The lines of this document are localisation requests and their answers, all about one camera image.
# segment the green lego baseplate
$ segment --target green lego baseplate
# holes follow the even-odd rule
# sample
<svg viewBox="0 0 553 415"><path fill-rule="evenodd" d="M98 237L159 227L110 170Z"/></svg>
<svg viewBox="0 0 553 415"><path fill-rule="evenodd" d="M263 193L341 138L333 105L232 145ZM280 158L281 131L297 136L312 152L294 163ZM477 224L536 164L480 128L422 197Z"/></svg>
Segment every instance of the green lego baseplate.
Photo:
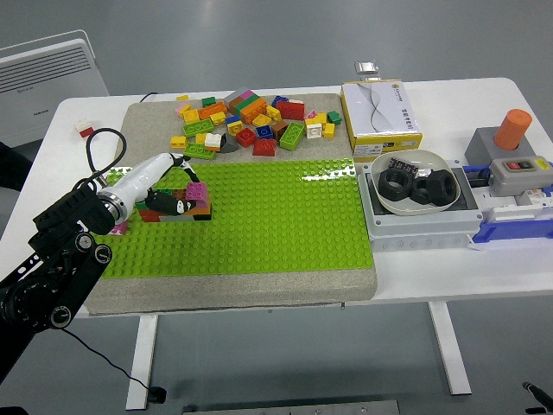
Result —
<svg viewBox="0 0 553 415"><path fill-rule="evenodd" d="M209 189L213 219L144 223L135 209L125 236L96 237L113 250L103 278L372 268L353 160L194 169ZM112 170L108 182L123 173ZM156 187L188 181L171 169Z"/></svg>

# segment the concrete floor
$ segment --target concrete floor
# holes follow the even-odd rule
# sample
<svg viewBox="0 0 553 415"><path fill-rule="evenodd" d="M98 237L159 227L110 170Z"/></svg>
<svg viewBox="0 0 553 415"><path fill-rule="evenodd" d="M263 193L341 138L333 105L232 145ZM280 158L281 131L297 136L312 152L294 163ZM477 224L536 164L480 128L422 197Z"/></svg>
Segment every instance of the concrete floor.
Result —
<svg viewBox="0 0 553 415"><path fill-rule="evenodd" d="M374 59L405 81L506 77L553 136L549 1L2 1L0 47L73 29L111 94L335 85ZM0 222L16 193L0 191ZM521 414L553 393L553 300L449 304L473 394L451 397L425 304L163 316L150 413L396 399L402 414ZM71 329L130 368L136 317ZM61 332L38 335L0 386L29 413L124 413L128 382Z"/></svg>

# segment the table leg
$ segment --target table leg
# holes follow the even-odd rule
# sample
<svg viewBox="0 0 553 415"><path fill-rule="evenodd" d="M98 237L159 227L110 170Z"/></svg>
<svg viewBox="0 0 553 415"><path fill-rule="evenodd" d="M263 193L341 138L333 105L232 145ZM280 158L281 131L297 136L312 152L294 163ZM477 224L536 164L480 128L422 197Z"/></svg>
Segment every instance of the table leg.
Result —
<svg viewBox="0 0 553 415"><path fill-rule="evenodd" d="M457 337L449 316L448 304L445 301L429 302L430 315L434 324L434 331L440 353L442 354L443 367L448 377L449 390L452 395L471 394L468 384L467 371L463 364Z"/></svg>
<svg viewBox="0 0 553 415"><path fill-rule="evenodd" d="M154 357L154 345L156 344L157 316L140 316L138 324L137 345L135 357L132 362L130 376L141 380L144 385L149 385L149 375ZM129 384L126 410L146 409L148 391L135 380Z"/></svg>

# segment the orange cylinder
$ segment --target orange cylinder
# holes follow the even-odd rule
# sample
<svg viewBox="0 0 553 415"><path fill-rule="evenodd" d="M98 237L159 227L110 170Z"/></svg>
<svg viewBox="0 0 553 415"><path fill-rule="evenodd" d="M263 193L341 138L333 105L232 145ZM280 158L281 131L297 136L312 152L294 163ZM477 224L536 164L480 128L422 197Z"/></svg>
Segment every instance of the orange cylinder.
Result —
<svg viewBox="0 0 553 415"><path fill-rule="evenodd" d="M510 110L493 138L503 150L515 150L532 122L532 116L523 110Z"/></svg>

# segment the white bowl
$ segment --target white bowl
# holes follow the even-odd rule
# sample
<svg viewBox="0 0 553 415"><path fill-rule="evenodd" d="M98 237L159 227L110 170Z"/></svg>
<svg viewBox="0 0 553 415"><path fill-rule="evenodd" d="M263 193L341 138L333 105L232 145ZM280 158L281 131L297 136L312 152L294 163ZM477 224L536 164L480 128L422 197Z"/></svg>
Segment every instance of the white bowl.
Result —
<svg viewBox="0 0 553 415"><path fill-rule="evenodd" d="M416 165L419 169L432 169L432 170L447 170L454 178L455 181L455 200L445 206L436 206L432 203L428 205L421 205L411 200L411 198L405 198L401 201L390 201L385 199L378 192L378 179L380 173L388 169L388 163L392 157L400 158L405 162ZM437 154L426 150L403 150L393 151L391 153L385 153L382 156L378 156L371 165L372 182L374 183L374 189L380 200L380 203L384 208L392 212L393 214L399 214L401 216L415 216L418 214L433 214L435 212L441 212L453 205L459 196L461 195L461 189L459 183L449 168L448 164Z"/></svg>

